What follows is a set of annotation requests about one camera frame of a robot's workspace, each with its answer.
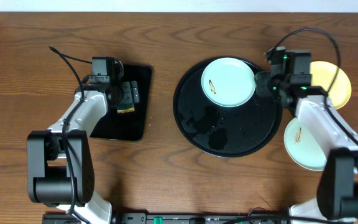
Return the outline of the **green yellow sponge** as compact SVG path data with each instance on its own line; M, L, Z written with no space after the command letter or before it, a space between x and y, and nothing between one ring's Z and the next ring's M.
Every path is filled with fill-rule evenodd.
M130 113L135 111L135 107L133 103L118 105L116 109L117 109L117 113L119 114Z

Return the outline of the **yellow plate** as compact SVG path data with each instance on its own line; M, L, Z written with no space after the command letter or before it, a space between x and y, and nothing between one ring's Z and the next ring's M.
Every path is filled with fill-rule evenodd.
M326 91L336 74L337 66L325 61L314 61L310 64L312 74L312 86L321 86ZM339 69L333 87L329 92L329 97L336 109L342 108L351 97L352 88L348 76Z

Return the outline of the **light green plate with stain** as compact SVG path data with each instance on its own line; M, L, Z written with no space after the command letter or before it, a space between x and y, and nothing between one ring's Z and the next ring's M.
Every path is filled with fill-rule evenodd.
M242 60L219 58L203 70L201 87L214 104L227 108L237 107L249 101L254 94L254 73Z

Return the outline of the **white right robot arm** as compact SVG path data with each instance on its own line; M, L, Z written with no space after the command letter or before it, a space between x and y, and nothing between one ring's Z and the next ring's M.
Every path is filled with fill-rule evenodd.
M291 211L314 221L358 219L358 134L334 108L326 90L311 84L311 53L274 47L270 71L255 76L256 93L271 96L303 123L326 156L316 198Z

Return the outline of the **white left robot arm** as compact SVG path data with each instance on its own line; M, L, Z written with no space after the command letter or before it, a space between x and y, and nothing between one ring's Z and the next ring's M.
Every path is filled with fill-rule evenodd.
M44 131L27 137L27 184L32 202L63 210L42 223L120 223L114 205L95 190L89 139L140 141L152 70L125 65L123 104L112 107L110 77L90 75L65 114Z

